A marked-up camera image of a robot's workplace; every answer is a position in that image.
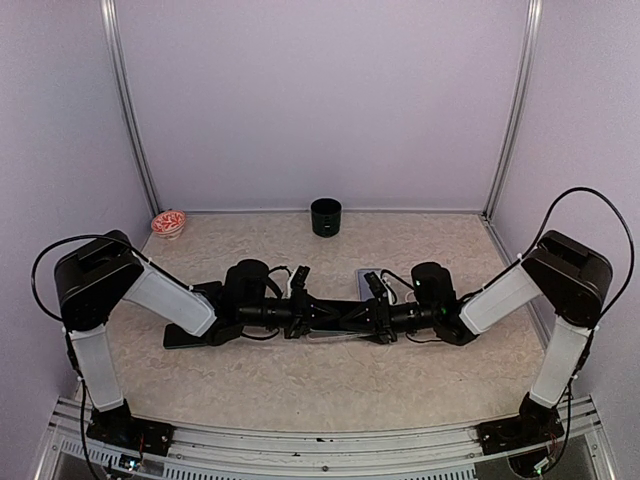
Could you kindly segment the lavender phone case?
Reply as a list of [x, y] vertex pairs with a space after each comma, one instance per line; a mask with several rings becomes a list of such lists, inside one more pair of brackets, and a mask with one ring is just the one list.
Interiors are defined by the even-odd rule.
[[357, 292], [360, 301], [367, 301], [374, 297], [365, 279], [365, 275], [368, 273], [375, 273], [380, 276], [381, 270], [379, 268], [363, 268], [356, 271]]

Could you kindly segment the front aluminium rail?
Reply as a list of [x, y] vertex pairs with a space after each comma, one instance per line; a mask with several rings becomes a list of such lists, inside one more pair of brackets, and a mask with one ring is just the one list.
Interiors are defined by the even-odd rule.
[[505, 479], [531, 445], [487, 454], [476, 426], [351, 433], [284, 433], [178, 424], [166, 455], [81, 440], [78, 402], [61, 398], [50, 417], [37, 477], [64, 455], [97, 472], [132, 479]]

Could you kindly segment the right aluminium frame post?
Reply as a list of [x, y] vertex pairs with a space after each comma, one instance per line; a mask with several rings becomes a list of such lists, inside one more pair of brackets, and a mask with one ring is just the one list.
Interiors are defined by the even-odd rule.
[[527, 93], [535, 61], [543, 4], [543, 0], [530, 0], [528, 2], [523, 43], [506, 131], [501, 144], [496, 171], [483, 210], [483, 216], [488, 223], [492, 223], [496, 216], [498, 205], [506, 185], [509, 168], [513, 160], [514, 149], [525, 111]]

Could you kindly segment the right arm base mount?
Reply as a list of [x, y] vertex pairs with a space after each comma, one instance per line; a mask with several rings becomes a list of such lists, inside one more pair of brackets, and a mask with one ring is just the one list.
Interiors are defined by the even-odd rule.
[[560, 420], [539, 426], [526, 424], [519, 417], [480, 423], [476, 427], [484, 455], [503, 453], [560, 438], [565, 434]]

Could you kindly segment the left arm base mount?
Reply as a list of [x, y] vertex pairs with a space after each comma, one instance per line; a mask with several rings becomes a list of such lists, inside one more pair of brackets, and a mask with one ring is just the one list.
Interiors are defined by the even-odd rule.
[[105, 444], [166, 457], [175, 427], [169, 423], [137, 417], [94, 418], [86, 435]]

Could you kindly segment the dark green mug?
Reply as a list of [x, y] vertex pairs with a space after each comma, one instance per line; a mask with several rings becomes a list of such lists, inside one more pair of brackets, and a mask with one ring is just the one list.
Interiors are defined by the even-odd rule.
[[319, 198], [310, 205], [312, 231], [315, 235], [330, 238], [337, 235], [341, 226], [342, 204], [333, 198]]

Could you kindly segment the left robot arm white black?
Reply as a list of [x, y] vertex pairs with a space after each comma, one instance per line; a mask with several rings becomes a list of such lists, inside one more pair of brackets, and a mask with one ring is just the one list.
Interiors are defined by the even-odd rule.
[[286, 289], [272, 281], [265, 263], [249, 259], [231, 267], [224, 281], [188, 286], [145, 257], [126, 234], [80, 236], [82, 246], [60, 258], [54, 281], [68, 344], [102, 430], [121, 445], [133, 443], [140, 424], [117, 380], [106, 324], [122, 301], [169, 321], [169, 347], [220, 346], [242, 337], [248, 326], [308, 332], [305, 320], [322, 303], [305, 289], [307, 268], [289, 277]]

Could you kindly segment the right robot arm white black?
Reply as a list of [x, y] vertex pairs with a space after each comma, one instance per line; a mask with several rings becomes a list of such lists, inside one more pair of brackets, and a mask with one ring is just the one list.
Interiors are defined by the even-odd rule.
[[341, 317], [339, 324], [382, 343], [395, 340], [400, 332], [430, 329], [439, 340], [464, 346], [524, 307], [544, 303], [552, 309], [555, 325], [544, 359], [511, 423], [512, 436], [531, 444], [549, 429], [580, 369], [605, 310], [613, 266], [601, 253], [550, 230], [468, 298], [456, 295], [450, 271], [435, 262], [412, 269], [411, 302], [390, 304], [380, 278], [371, 279], [370, 299]]

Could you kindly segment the black phone bottom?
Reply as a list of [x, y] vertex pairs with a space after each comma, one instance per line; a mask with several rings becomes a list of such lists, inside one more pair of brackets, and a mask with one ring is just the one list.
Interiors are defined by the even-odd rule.
[[187, 333], [178, 325], [168, 324], [164, 328], [162, 346], [166, 350], [199, 348], [207, 346], [207, 341]]

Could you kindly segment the black phone top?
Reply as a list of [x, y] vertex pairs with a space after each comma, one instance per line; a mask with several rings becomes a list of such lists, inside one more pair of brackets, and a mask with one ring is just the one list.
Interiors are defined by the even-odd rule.
[[223, 284], [221, 281], [212, 281], [193, 286], [192, 291], [202, 295], [211, 304], [215, 303], [221, 295]]

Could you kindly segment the clear phone case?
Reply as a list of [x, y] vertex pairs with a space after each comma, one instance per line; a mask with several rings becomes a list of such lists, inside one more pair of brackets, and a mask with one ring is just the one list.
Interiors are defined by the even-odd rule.
[[368, 333], [346, 331], [311, 331], [305, 335], [309, 342], [337, 342], [360, 340], [369, 337]]

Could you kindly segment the black phone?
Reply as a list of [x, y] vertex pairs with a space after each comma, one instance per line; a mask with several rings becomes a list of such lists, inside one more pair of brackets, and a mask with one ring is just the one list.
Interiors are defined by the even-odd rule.
[[162, 346], [166, 350], [199, 348], [207, 346], [207, 341], [187, 333], [178, 325], [168, 324], [164, 328]]
[[221, 281], [212, 281], [193, 286], [192, 291], [202, 295], [211, 304], [215, 303], [221, 295], [223, 284]]
[[312, 332], [373, 333], [371, 310], [366, 302], [312, 300], [309, 329]]

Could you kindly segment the red white patterned bowl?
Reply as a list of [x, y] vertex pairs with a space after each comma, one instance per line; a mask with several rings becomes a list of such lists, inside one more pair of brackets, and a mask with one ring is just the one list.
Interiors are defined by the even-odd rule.
[[165, 239], [175, 240], [183, 232], [187, 221], [187, 215], [181, 210], [167, 210], [151, 221], [152, 234]]

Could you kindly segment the aluminium frame post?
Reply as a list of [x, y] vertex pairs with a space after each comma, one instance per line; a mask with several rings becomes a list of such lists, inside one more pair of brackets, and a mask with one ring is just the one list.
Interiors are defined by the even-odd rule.
[[119, 31], [116, 2], [114, 0], [101, 0], [100, 10], [120, 109], [132, 150], [134, 165], [143, 188], [148, 208], [151, 214], [155, 216], [162, 211], [161, 202], [146, 158], [142, 136], [136, 118], [133, 97], [128, 82], [125, 53]]
[[488, 223], [492, 223], [496, 216], [498, 205], [506, 185], [509, 168], [513, 160], [514, 149], [525, 111], [527, 93], [535, 61], [543, 4], [543, 0], [530, 0], [528, 2], [523, 43], [506, 131], [501, 144], [496, 171], [483, 210], [483, 216]]

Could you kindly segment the left aluminium frame post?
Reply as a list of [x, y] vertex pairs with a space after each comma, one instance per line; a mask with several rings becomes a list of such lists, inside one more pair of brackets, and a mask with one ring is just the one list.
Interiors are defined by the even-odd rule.
[[142, 136], [136, 118], [133, 97], [128, 82], [125, 53], [119, 31], [116, 2], [114, 0], [101, 0], [100, 10], [120, 109], [132, 150], [134, 165], [143, 188], [148, 208], [151, 214], [155, 216], [162, 211], [161, 202], [146, 158]]

